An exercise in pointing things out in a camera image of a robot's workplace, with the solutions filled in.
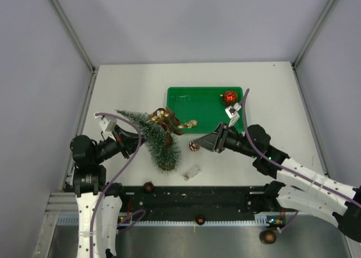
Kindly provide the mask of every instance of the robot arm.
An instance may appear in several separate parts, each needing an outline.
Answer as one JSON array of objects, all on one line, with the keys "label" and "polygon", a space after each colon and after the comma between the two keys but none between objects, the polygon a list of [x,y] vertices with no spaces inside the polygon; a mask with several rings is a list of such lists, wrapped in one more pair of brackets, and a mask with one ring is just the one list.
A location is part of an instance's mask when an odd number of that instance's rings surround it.
[{"label": "robot arm", "polygon": [[345,234],[361,242],[361,190],[315,173],[286,153],[270,145],[271,137],[259,125],[247,128],[249,139],[234,128],[242,103],[226,108],[229,124],[192,142],[211,152],[229,149],[255,158],[253,166],[276,181],[265,190],[265,202],[309,213],[322,218]]},{"label": "robot arm", "polygon": [[[76,136],[70,144],[75,161],[73,186],[79,212],[79,244],[77,258],[116,257],[115,237],[119,211],[122,207],[122,185],[113,183],[104,194],[96,210],[93,232],[90,222],[95,206],[107,186],[103,161],[121,152],[124,158],[134,153],[139,136],[117,125],[117,120],[99,117],[103,141],[99,143],[86,135]],[[90,237],[93,238],[93,255],[90,256]]]}]

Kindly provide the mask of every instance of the white table surface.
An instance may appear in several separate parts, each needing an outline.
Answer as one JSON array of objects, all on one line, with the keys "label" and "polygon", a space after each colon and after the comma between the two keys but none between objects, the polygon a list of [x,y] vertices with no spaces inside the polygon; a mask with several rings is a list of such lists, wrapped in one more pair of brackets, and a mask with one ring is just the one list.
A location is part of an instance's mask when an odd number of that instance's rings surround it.
[{"label": "white table surface", "polygon": [[[240,86],[243,91],[249,88],[248,125],[263,126],[273,146],[323,174],[290,62],[102,65],[83,133],[97,141],[102,139],[99,121],[94,119],[96,112],[116,113],[115,109],[119,109],[150,113],[164,107],[167,89],[172,86]],[[124,123],[118,124],[131,130]],[[253,159],[236,152],[191,152],[188,142],[201,135],[177,137],[182,160],[177,170],[168,173],[152,165],[147,148],[142,146],[117,182],[129,186],[147,181],[156,186],[255,186],[272,181],[257,172]],[[126,161],[121,154],[105,161],[107,180]],[[201,172],[185,181],[181,174],[194,164],[200,166]]]}]

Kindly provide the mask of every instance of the red ornament ball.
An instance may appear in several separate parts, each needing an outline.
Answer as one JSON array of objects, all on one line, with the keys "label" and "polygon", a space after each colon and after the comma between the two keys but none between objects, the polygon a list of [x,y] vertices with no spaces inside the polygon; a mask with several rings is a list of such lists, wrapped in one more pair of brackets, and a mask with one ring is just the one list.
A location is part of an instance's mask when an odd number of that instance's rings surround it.
[{"label": "red ornament ball", "polygon": [[238,100],[238,95],[232,90],[228,90],[225,93],[221,94],[221,97],[223,104],[227,106],[234,105]]}]

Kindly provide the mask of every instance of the white wall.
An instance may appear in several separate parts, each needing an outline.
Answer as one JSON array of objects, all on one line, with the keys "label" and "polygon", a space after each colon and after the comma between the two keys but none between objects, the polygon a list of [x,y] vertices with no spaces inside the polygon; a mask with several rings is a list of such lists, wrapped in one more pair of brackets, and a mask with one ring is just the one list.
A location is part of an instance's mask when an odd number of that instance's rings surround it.
[{"label": "white wall", "polygon": [[361,0],[340,0],[300,66],[336,179],[361,184]]},{"label": "white wall", "polygon": [[0,0],[0,250],[30,257],[90,73],[47,0]]},{"label": "white wall", "polygon": [[293,61],[327,0],[59,0],[90,59]]}]

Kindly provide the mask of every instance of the small christmas tree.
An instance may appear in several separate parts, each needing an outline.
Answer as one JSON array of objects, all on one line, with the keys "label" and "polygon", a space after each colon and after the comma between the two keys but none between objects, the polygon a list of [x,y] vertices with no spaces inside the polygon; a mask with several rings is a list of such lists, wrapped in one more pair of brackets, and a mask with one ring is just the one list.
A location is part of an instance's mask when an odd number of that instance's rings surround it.
[{"label": "small christmas tree", "polygon": [[148,114],[124,110],[117,110],[117,112],[139,127],[154,165],[163,171],[171,171],[177,167],[181,159],[181,149],[175,137],[173,137],[173,144],[167,148],[166,131],[158,124],[148,122]]}]

